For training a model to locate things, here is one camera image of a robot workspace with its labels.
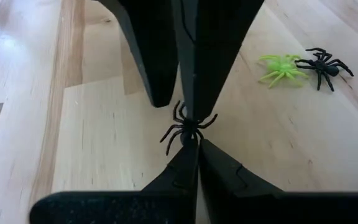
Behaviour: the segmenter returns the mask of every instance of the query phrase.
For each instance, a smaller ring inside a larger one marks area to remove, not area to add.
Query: spider body
[[[302,86],[302,83],[297,81],[294,76],[295,75],[300,75],[302,77],[308,78],[308,76],[302,72],[299,72],[298,69],[296,69],[296,65],[293,62],[293,60],[297,58],[300,59],[300,57],[298,55],[286,55],[284,57],[281,57],[279,55],[264,55],[261,56],[261,60],[269,60],[271,61],[268,65],[267,68],[270,70],[271,73],[263,76],[262,78],[260,78],[259,81],[262,81],[266,78],[270,78],[270,77],[274,77],[277,76],[268,86],[269,88],[271,88],[274,84],[276,84],[276,82],[278,82],[281,78],[283,77],[287,77],[289,79],[291,79],[292,81],[296,82],[297,84],[299,84],[299,86]]]
[[[205,128],[209,127],[212,123],[215,122],[216,118],[218,117],[218,115],[216,114],[216,115],[214,115],[214,117],[212,118],[211,121],[207,122],[206,124],[201,124],[204,120],[193,121],[193,120],[185,117],[185,115],[183,114],[183,109],[185,108],[185,104],[182,104],[182,106],[179,109],[179,116],[181,118],[180,119],[177,116],[177,110],[178,110],[179,104],[180,104],[180,101],[178,101],[178,103],[175,105],[175,107],[173,109],[173,120],[180,124],[173,124],[172,126],[170,126],[168,131],[164,134],[164,136],[160,140],[160,142],[163,142],[174,128],[179,129],[178,131],[175,131],[172,134],[172,137],[169,139],[166,155],[168,155],[168,153],[169,153],[169,149],[171,148],[171,144],[172,144],[173,140],[179,134],[180,134],[180,140],[183,145],[185,145],[185,142],[187,142],[191,138],[198,140],[197,136],[199,136],[200,139],[204,139],[203,133],[201,133],[201,131],[199,131],[199,129],[205,129]]]
[[[334,91],[334,87],[329,79],[329,76],[332,77],[337,76],[339,74],[338,67],[343,68],[353,77],[353,73],[349,69],[349,67],[345,65],[345,63],[341,62],[339,59],[334,59],[330,62],[328,61],[333,56],[332,54],[327,53],[327,51],[321,48],[307,49],[306,51],[313,51],[313,50],[319,51],[318,53],[313,54],[314,56],[317,57],[317,60],[313,61],[313,60],[301,59],[301,60],[296,60],[295,63],[298,68],[312,69],[316,71],[318,75],[317,90],[320,90],[321,76],[324,76],[331,91]],[[307,63],[309,64],[309,66],[298,65],[297,63],[299,62]]]

